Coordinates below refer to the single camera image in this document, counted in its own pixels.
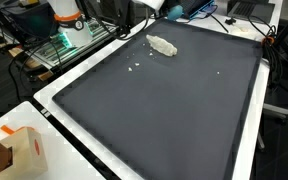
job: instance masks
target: table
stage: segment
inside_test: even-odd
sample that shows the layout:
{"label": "table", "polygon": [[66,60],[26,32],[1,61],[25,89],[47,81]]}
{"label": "table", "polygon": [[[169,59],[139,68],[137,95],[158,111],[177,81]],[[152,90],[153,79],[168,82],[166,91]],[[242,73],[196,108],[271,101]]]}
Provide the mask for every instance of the table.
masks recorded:
{"label": "table", "polygon": [[[275,10],[273,12],[273,17],[271,24],[278,25],[279,15],[281,13],[282,0],[271,0],[271,3],[276,3]],[[228,17],[225,16],[225,2],[218,2],[218,12],[214,14],[222,23]],[[149,20],[148,25],[153,23],[154,20]],[[211,18],[204,20],[196,20],[189,23],[193,26],[198,26],[206,29],[211,29],[218,32],[226,33],[223,28],[217,24]],[[265,25],[258,25],[265,31],[268,28]],[[131,30],[131,35],[138,32],[144,25],[144,22],[140,23]],[[237,26],[248,28],[248,33],[237,32],[236,27],[226,28],[231,32],[230,34],[234,36],[239,36],[247,39],[260,41],[263,37],[259,32],[253,31],[253,27],[247,21],[237,20]],[[124,162],[122,162],[117,156],[112,154],[106,147],[104,147],[96,138],[90,135],[86,130],[84,130],[80,125],[78,125],[70,116],[68,116],[61,108],[59,108],[53,101],[52,97],[63,89],[66,85],[80,77],[94,65],[102,61],[116,49],[125,44],[126,41],[115,40],[108,44],[103,49],[99,50],[94,55],[87,58],[85,61],[77,65],[75,68],[68,71],[63,76],[59,77],[57,80],[40,90],[34,95],[34,98],[42,104],[56,119],[59,120],[65,127],[68,128],[84,145],[90,149],[99,159],[101,159],[115,174],[117,174],[121,179],[125,180],[135,180],[142,179],[136,172],[134,172],[130,167],[128,167]],[[260,124],[260,118],[263,108],[264,96],[267,86],[269,76],[269,67],[267,62],[263,59],[260,63],[258,74],[256,77],[254,90],[252,98],[250,101],[250,106],[248,109],[244,131],[242,134],[242,139],[239,147],[239,152],[237,154],[233,179],[234,180],[246,180],[250,177],[253,154],[255,152],[255,145],[258,135],[258,129]]]}
{"label": "table", "polygon": [[[33,107],[23,102],[0,118],[0,127],[16,130],[22,126],[35,128],[42,135],[48,171],[36,180],[105,178]],[[7,136],[0,130],[0,140]]]}

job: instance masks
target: black mat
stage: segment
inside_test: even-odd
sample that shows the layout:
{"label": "black mat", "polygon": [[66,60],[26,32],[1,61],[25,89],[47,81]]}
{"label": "black mat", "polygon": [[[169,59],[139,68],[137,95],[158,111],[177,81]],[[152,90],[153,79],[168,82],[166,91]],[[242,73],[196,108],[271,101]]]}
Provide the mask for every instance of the black mat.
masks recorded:
{"label": "black mat", "polygon": [[[150,51],[146,34],[178,54]],[[256,45],[159,20],[54,101],[145,179],[229,179],[261,58]]]}

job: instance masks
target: laptop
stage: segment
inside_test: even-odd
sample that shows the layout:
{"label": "laptop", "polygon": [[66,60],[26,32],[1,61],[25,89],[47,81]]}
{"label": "laptop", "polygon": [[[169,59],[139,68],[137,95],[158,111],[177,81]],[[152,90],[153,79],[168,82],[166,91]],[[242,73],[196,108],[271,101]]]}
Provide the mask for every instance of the laptop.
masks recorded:
{"label": "laptop", "polygon": [[263,24],[258,18],[252,17],[256,16],[269,24],[274,7],[275,4],[258,0],[231,0],[227,6],[227,16],[243,20],[248,20],[250,17],[252,22]]}
{"label": "laptop", "polygon": [[214,4],[214,0],[182,0],[183,19],[192,19],[200,11]]}

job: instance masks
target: white debris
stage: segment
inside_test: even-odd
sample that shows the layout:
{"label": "white debris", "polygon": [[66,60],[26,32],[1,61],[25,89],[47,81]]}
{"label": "white debris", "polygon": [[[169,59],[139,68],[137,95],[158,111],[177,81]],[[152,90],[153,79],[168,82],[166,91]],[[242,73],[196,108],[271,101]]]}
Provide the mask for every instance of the white debris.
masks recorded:
{"label": "white debris", "polygon": [[171,43],[167,42],[165,39],[162,39],[157,36],[146,35],[146,39],[151,44],[151,47],[158,52],[166,56],[174,56],[177,54],[177,48],[175,48]]}

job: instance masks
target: desk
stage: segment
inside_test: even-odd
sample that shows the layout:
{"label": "desk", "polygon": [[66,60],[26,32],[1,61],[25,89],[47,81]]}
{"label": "desk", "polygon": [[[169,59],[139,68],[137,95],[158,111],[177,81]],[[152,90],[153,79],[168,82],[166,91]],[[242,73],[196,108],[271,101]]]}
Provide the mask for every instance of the desk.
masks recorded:
{"label": "desk", "polygon": [[[35,128],[42,135],[48,171],[36,180],[105,178],[40,114],[29,102],[24,102],[0,118],[0,127]],[[0,130],[0,140],[7,136]]]}
{"label": "desk", "polygon": [[[282,0],[271,0],[273,3],[277,3],[274,15],[272,18],[272,23],[278,25],[279,14],[281,12]],[[219,14],[214,16],[218,18],[222,23],[227,18],[224,16],[223,7],[224,3],[219,2]],[[154,20],[149,20],[148,25],[150,25]],[[249,22],[237,21],[237,25],[245,25],[247,28],[252,27],[248,25]],[[144,22],[140,23],[131,30],[131,35],[138,32],[144,25]],[[213,19],[204,19],[198,21],[192,21],[190,25],[211,29],[218,32],[226,33],[222,27],[217,24]],[[226,26],[230,32],[234,27]],[[252,33],[234,33],[235,36],[245,37],[253,40],[261,40],[261,35],[252,31]],[[59,108],[53,101],[52,97],[67,86],[69,83],[73,82],[75,79],[80,77],[94,65],[102,61],[116,49],[125,44],[125,41],[115,40],[103,49],[99,50],[96,54],[90,56],[85,61],[77,65],[75,68],[71,69],[69,72],[59,77],[57,80],[46,86],[44,89],[40,90],[34,95],[34,98],[41,103],[56,119],[60,121],[65,127],[68,128],[82,143],[85,144],[99,159],[101,159],[115,174],[117,174],[121,179],[125,180],[135,180],[142,179],[136,172],[130,169],[124,162],[122,162],[118,157],[112,154],[106,147],[104,147],[98,140],[96,140],[92,135],[85,131],[80,125],[78,125],[70,116],[68,116],[61,108]],[[268,81],[269,67],[265,60],[261,61],[258,74],[255,81],[255,86],[250,101],[250,106],[248,109],[246,122],[244,126],[244,131],[242,134],[242,139],[240,143],[239,152],[237,155],[237,161],[235,165],[235,170],[233,174],[234,180],[246,180],[249,179],[253,154],[255,151],[255,145],[257,140],[257,134],[260,124],[260,118],[262,113],[262,107],[264,102],[264,96]]]}

